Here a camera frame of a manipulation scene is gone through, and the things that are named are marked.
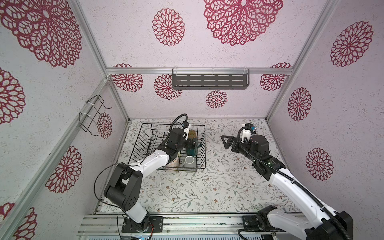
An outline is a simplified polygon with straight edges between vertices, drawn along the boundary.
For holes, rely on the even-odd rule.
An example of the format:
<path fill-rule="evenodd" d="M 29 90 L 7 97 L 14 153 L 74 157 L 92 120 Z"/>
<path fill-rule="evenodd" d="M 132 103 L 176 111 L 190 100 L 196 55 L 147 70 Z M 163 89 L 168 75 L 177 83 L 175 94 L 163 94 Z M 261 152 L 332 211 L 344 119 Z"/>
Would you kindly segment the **black wire dish rack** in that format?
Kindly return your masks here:
<path fill-rule="evenodd" d="M 129 163 L 133 164 L 135 162 L 140 162 L 152 154 L 168 135 L 169 126 L 170 124 L 143 123 L 134 144 L 134 148 L 131 152 Z M 195 157 L 197 167 L 195 169 L 182 167 L 183 161 L 187 156 L 186 149 L 182 149 L 180 151 L 180 156 L 178 157 L 180 160 L 180 166 L 174 169 L 164 166 L 160 168 L 161 170 L 196 172 L 206 168 L 206 126 L 191 124 L 190 130 L 196 131 L 199 143 L 198 154 Z"/>

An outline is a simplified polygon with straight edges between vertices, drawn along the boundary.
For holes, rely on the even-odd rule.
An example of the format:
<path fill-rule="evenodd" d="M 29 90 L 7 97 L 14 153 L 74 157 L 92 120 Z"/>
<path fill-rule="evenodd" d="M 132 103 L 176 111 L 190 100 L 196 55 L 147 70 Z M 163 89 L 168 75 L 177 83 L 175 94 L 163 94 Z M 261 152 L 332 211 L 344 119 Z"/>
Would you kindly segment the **dark green mug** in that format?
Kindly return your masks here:
<path fill-rule="evenodd" d="M 188 140 L 186 145 L 186 154 L 187 156 L 191 155 L 196 157 L 198 154 L 199 144 L 198 141 Z"/>

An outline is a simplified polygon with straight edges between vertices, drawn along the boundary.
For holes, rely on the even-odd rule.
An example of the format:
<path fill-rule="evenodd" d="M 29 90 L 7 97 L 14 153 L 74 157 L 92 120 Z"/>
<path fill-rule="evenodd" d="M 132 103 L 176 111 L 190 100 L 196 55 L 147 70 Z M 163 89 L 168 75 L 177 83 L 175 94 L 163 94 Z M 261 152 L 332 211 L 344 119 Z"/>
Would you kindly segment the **yellow ribbed cup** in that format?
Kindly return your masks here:
<path fill-rule="evenodd" d="M 195 131 L 195 130 L 189 130 L 188 139 L 193 140 L 193 139 L 195 139 L 195 138 L 197 138 L 197 133 L 196 133 L 196 131 Z"/>

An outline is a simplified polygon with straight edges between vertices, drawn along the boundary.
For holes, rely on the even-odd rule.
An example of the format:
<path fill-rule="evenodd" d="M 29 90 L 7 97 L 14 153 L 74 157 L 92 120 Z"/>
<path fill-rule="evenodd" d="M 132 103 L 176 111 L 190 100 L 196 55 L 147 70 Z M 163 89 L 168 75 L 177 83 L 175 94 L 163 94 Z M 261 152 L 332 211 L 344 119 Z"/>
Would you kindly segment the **grey cream mug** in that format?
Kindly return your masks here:
<path fill-rule="evenodd" d="M 182 167 L 187 169 L 195 169 L 197 167 L 195 157 L 191 155 L 186 156 L 183 161 Z"/>

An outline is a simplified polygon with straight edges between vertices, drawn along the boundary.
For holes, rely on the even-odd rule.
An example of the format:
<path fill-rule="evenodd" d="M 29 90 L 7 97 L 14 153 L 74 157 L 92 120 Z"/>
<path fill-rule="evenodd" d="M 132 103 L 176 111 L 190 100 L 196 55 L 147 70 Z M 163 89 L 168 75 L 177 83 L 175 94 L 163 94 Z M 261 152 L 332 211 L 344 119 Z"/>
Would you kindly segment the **pink ceramic mug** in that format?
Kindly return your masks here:
<path fill-rule="evenodd" d="M 169 164 L 166 165 L 167 168 L 178 168 L 180 166 L 180 160 L 179 158 L 175 158 L 173 161 L 171 161 Z"/>

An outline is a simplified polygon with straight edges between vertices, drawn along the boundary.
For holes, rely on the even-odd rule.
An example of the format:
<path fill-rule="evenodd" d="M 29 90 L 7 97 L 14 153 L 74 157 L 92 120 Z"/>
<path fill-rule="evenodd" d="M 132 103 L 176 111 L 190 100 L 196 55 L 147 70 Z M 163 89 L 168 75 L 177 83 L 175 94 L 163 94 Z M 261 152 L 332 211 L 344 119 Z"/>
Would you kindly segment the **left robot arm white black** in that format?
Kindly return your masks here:
<path fill-rule="evenodd" d="M 149 212 L 139 203 L 142 181 L 157 169 L 175 160 L 178 153 L 188 147 L 192 142 L 189 132 L 189 129 L 174 128 L 144 160 L 134 165 L 118 164 L 104 190 L 104 196 L 134 223 L 147 223 Z"/>

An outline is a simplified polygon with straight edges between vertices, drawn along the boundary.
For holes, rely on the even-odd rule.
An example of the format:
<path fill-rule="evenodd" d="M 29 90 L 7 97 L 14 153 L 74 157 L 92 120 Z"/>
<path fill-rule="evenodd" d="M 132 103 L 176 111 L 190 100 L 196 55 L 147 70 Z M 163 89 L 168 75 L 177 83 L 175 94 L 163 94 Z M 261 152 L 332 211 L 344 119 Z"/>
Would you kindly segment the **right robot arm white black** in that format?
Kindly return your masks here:
<path fill-rule="evenodd" d="M 281 190 L 303 214 L 300 218 L 267 206 L 257 213 L 254 231 L 284 231 L 300 240 L 353 239 L 352 217 L 329 207 L 297 181 L 286 166 L 270 154 L 270 144 L 264 136 L 222 136 L 221 139 L 225 149 L 251 160 L 257 173 Z"/>

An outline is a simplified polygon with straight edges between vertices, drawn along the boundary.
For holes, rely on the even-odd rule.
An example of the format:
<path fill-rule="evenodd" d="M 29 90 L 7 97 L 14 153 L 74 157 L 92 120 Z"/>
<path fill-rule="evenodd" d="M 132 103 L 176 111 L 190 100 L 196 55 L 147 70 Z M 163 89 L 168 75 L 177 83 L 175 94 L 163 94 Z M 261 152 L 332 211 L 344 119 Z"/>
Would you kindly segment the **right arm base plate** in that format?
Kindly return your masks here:
<path fill-rule="evenodd" d="M 269 231 L 275 229 L 268 220 L 268 214 L 277 210 L 278 208 L 275 206 L 267 206 L 257 213 L 253 213 L 251 215 L 242 216 L 243 225 L 245 229 L 249 230 L 262 230 Z"/>

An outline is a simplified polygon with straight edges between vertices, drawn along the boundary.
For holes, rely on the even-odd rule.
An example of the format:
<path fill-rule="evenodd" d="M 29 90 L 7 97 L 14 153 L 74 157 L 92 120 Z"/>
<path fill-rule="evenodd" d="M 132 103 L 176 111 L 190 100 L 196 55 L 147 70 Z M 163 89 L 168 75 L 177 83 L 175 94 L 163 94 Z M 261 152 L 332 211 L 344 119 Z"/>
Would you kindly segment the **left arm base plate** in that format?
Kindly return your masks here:
<path fill-rule="evenodd" d="M 164 217 L 146 216 L 141 223 L 125 218 L 122 233 L 161 233 L 164 226 Z"/>

